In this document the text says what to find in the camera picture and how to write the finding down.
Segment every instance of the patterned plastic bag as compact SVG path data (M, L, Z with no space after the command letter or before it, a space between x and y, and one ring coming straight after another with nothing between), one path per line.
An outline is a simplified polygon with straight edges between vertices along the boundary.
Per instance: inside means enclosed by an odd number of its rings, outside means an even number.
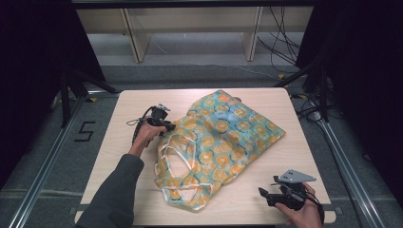
M165 199L184 209L200 210L226 183L285 134L281 128L223 90L192 104L174 122L158 146L155 183ZM168 154L187 166L178 177ZM190 197L183 192L191 191Z

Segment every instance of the metal rail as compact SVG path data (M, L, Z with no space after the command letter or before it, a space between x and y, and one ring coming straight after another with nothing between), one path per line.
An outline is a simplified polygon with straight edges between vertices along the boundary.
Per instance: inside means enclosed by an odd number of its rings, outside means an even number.
M345 180L349 184L355 198L361 207L362 212L364 213L365 218L367 219L369 225L374 228L385 227L384 222L382 221L380 215L378 214L376 207L371 200L369 194L365 190L364 186L361 184L361 181L353 169L349 159L344 153L343 148L337 140L337 137L330 127L329 123L324 121L318 122L323 130L325 131L333 149L336 157L336 162L339 164L340 169L344 175Z
M35 177L32 185L30 186L27 194L24 196L20 206L15 211L14 216L10 222L9 228L17 228L24 227L27 219L29 217L30 212L32 211L35 202L37 201L39 194L41 193L41 189L48 178L48 175L55 163L61 148L65 143L66 136L70 130L72 123L74 122L75 117L77 116L78 111L83 105L85 98L78 98L76 103L72 109L71 118L67 122L66 126L62 128L57 136L53 146L50 148L50 151L41 166L38 174Z

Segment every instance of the black curtain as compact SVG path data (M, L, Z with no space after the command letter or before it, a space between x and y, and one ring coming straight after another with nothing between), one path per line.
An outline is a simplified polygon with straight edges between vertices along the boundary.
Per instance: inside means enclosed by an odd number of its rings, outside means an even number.
M63 72L105 80L76 11L39 3L0 1L0 187L29 151Z
M403 162L402 9L403 2L398 0L350 1L337 32L337 36L343 34L336 39L343 45L327 56L330 61L325 70L333 79L346 119L403 207L399 180ZM338 12L338 7L314 9L297 59L299 67L311 63L323 48ZM317 86L318 78L310 77L310 87Z

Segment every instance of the printed number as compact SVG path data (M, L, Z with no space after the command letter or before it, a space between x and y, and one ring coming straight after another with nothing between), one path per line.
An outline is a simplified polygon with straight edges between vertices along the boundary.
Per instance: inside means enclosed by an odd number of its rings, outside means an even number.
M86 124L95 124L95 122L83 122L83 124L81 125L81 129L80 129L80 131L78 133L79 134L86 134L87 133L88 138L86 138L86 140L74 140L75 142L89 142L91 140L91 136L94 133L94 131L85 131L85 130L83 130L84 126Z

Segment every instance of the black cable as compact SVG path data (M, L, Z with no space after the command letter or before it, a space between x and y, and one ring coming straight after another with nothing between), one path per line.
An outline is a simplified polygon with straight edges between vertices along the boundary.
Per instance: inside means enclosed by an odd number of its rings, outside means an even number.
M317 107L317 110L320 110L321 109L320 104L316 101L316 97L318 97L318 96L319 95L313 96L313 99L311 99L310 101L312 101L312 103L314 103L315 107ZM325 106L325 108L327 110L337 108L337 105L335 105L333 101L330 101L330 102L331 102L330 104L327 104ZM329 112L327 112L326 114L328 116L330 116L330 117L335 118L335 119L340 119L340 120L344 119L344 117L337 117L337 116L334 116L334 115L330 114Z
M136 126L136 129L134 130L134 134L133 134L133 138L132 138L132 140L131 140L131 143L134 143L134 140L136 140L137 135L139 134L140 127L142 126L143 122L145 121L145 116L146 116L147 113L148 113L150 110L152 110L153 108L155 108L155 106L149 107L149 108L146 110L146 112L143 114L143 116L142 116L141 118L139 118L139 120L137 120L137 122L135 122L135 123L137 123L137 126Z
M323 225L323 223L325 221L325 212L323 210L323 205L320 203L319 199L317 199L317 197L314 194L308 192L306 189L305 189L305 193L307 193L306 196L304 196L301 193L296 192L296 191L294 191L292 189L290 189L290 190L291 190L292 194L295 194L295 195L299 196L302 200L304 200L304 201L309 200L309 201L313 202L317 206L317 212L319 213L320 222Z
M328 98L329 102L330 102L332 105L334 105L335 107L338 107L338 105L337 105L337 100L336 100L336 95L335 95L335 92L334 92L334 90L333 90L333 85L328 83L328 84L326 85L326 87L327 87L327 98ZM333 117L333 118L335 118L335 119L339 119L339 120L344 119L343 113L340 112L339 114L340 114L340 116L334 116L334 115L328 113L328 116Z
M272 15L273 15L273 18L274 18L275 21L276 21L276 24L278 25L278 34L277 34L277 36L275 36L275 38L276 38L276 39L275 39L275 42L273 43L273 46L272 46L272 47L268 48L269 50L271 50L271 52L270 52L270 62L271 62L271 65L272 65L272 67L273 67L275 70L277 70L278 72L283 72L283 73L296 73L297 71L291 72L291 71L280 70L280 69L278 69L277 67L275 67L275 65L274 65L274 63L273 63L273 50L275 49L277 40L280 40L280 39L278 38L280 34L283 35L283 37L284 37L284 39L285 39L285 42L286 42L286 44L287 44L287 48L289 49L289 52L290 52L290 55L291 55L291 58L287 56L287 58L288 58L291 62L290 62L290 61L287 61L287 62L290 63L290 64L292 64L292 65L294 65L294 64L296 63L296 61L294 60L294 56L291 54L290 45L289 45L289 42L287 41L287 36L286 36L286 35L284 34L284 32L282 31L281 25L278 23L278 19L277 19L276 15L273 13L272 8L270 7L269 9L270 9L270 11L272 12ZM282 17L281 17L281 24L282 24L283 27L285 27L285 26L284 26L284 10L283 10L283 9L281 9L281 15L282 15Z
M270 51L272 51L272 52L275 52L275 54L276 54L278 57L280 57L281 59L287 61L289 64L292 64L292 65L294 64L294 63L292 62L293 59L291 59L290 57L284 55L283 53L279 52L278 50L269 47L268 45L266 45L266 44L260 39L260 37L258 37L258 40L263 44L263 46L264 46L265 48L267 48L268 50L270 50Z
M272 32L269 32L269 34L272 35L274 38L276 38L276 36L273 35ZM285 41L285 40L283 40L283 39L278 38L278 40L281 41L282 43L287 43L287 41ZM292 41L291 41L289 44L290 44L291 46L294 46L295 48L300 48L300 45L298 45L298 44L296 44L296 43L294 43L294 42L292 42Z
M319 111L319 107L318 106L313 106L313 107L309 107L309 108L306 108L306 109L303 109L303 107L308 103L308 102L311 102L312 100L313 100L313 98L312 97L316 97L316 95L309 95L308 96L308 99L306 100L306 102L304 102L304 104L302 104L302 107L301 107L301 109L300 109L300 111L299 112L297 112L297 114L298 115L301 115L301 117L299 118L299 119L302 119L303 117L305 117L305 119L308 121L308 122L310 122L310 123L317 123L317 122L319 122L319 121L321 121L322 120L322 117L320 117L318 120L313 120L313 119L311 119L309 116L312 114L312 113L315 113L315 112L317 112L317 111Z
M278 19L277 19L276 15L273 13L273 9L271 7L270 7L270 11L272 12L273 18L275 19L276 24L278 26L278 32L280 32L282 34L282 36L284 37L286 44L287 44L288 52L290 53L291 58L294 60L293 53L294 53L294 55L296 55L296 54L290 45L290 42L292 42L292 41L288 38L287 34L285 33L285 23L284 23L285 7L281 7L281 23L280 24L278 23Z

